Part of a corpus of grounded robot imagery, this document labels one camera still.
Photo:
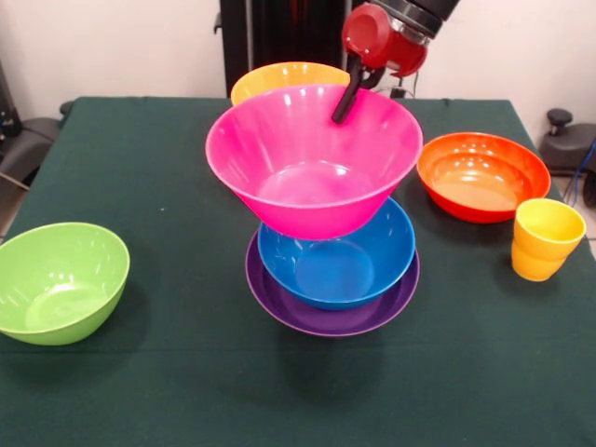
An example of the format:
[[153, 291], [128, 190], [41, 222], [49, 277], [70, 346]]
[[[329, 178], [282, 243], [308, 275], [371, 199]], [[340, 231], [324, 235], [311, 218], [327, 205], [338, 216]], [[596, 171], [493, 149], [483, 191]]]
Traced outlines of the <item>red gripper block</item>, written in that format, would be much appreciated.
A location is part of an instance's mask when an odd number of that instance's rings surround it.
[[332, 114], [335, 124], [345, 122], [359, 86], [377, 87], [385, 68], [395, 77], [412, 75], [427, 58], [428, 37], [373, 2], [364, 2], [348, 14], [342, 39], [345, 50], [355, 56], [351, 57], [349, 83]]

